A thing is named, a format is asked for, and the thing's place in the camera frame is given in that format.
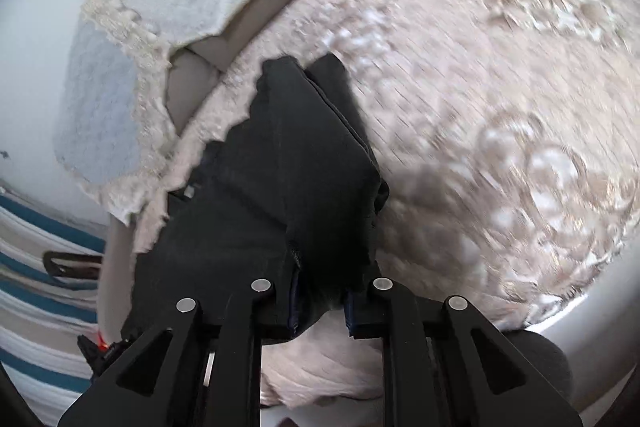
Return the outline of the black garment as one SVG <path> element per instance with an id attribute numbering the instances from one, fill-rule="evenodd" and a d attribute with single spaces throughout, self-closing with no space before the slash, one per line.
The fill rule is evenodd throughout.
<path id="1" fill-rule="evenodd" d="M 221 324 L 232 295 L 265 279 L 274 290 L 267 339 L 291 340 L 290 251 L 300 265 L 299 335 L 362 285 L 388 187 L 336 56 L 307 67 L 265 61 L 247 117 L 206 145 L 189 183 L 192 195 L 167 196 L 160 234 L 137 257 L 122 335 L 183 297 Z"/>

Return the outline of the dark slipper on rug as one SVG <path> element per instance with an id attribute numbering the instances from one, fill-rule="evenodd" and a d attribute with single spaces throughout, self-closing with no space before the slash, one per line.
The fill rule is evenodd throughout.
<path id="1" fill-rule="evenodd" d="M 99 278 L 103 258 L 100 255 L 46 251 L 42 256 L 43 268 L 51 277 L 96 281 Z"/>

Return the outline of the blue white striped rug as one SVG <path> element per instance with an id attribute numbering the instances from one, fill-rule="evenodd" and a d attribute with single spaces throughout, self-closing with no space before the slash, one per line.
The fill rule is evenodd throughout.
<path id="1" fill-rule="evenodd" d="M 1 197 L 1 368 L 43 425 L 55 426 L 85 392 L 91 369 L 77 346 L 100 341 L 97 281 L 51 277 L 46 251 L 100 255 L 105 241 Z"/>

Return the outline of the white lace blue headboard cover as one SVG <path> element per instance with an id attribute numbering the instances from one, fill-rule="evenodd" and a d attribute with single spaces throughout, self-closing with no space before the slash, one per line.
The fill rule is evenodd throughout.
<path id="1" fill-rule="evenodd" d="M 128 222 L 160 183 L 178 134 L 171 54 L 219 35 L 250 0 L 85 0 L 66 67 L 54 153 L 81 190 Z"/>

